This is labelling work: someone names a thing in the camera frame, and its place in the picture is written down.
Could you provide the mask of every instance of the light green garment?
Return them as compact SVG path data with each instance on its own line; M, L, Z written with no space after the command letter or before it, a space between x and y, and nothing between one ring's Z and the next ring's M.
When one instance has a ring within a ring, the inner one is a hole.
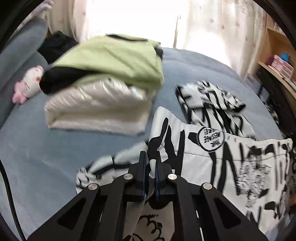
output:
M141 40L126 35L120 36ZM158 44L160 43L152 40L126 41L97 36L73 47L54 62L53 66L95 71L113 76L128 85L142 89L158 89L163 84L162 62L154 50L154 46ZM98 80L96 74L91 74L78 82L95 80Z

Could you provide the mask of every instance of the triangular cutout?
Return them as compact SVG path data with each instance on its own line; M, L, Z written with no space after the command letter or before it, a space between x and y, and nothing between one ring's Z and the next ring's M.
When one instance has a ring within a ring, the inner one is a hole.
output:
M230 229L241 223L241 220L219 198L214 198L214 202L225 229Z
M82 212L86 198L80 199L73 207L71 207L63 216L61 216L57 223L69 230L73 230L78 218Z

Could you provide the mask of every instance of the plush toy face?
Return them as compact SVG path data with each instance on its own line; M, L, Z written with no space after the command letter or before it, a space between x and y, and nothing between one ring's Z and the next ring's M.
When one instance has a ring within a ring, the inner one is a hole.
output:
M22 90L23 95L26 98L31 98L40 91L39 82L43 75L43 68L37 66L29 69L22 82L24 83L24 88Z

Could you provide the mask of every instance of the black cable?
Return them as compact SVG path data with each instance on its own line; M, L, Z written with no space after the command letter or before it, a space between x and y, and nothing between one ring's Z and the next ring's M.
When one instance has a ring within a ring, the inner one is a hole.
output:
M26 238L25 238L24 233L22 231L22 228L20 226L20 222L19 222L19 220L17 218L17 212L15 211L15 205L13 203L13 198L12 198L12 193L11 193L8 177L7 177L6 171L4 169L4 166L3 166L2 162L1 162L1 160L0 160L0 173L1 173L1 175L3 177L3 180L4 180L6 193L7 193L7 197L8 197L8 202L9 202L9 206L10 206L10 210L11 210L11 213L12 213L13 220L15 222L15 226L17 227L17 231L18 231L22 241L26 241Z

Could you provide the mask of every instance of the blue bedsheet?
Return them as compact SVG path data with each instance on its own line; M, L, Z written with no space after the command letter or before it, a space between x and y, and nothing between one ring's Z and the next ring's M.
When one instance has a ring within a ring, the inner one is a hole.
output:
M75 172L78 168L148 139L157 107L169 109L186 122L175 96L177 84L201 79L231 92L246 104L244 115L259 140L282 139L263 103L228 66L198 53L165 48L163 73L164 86L153 103L146 133L140 136L50 130L43 109L48 96L43 93L15 106L0 130L0 159L26 237L76 195ZM0 212L17 234L1 176Z

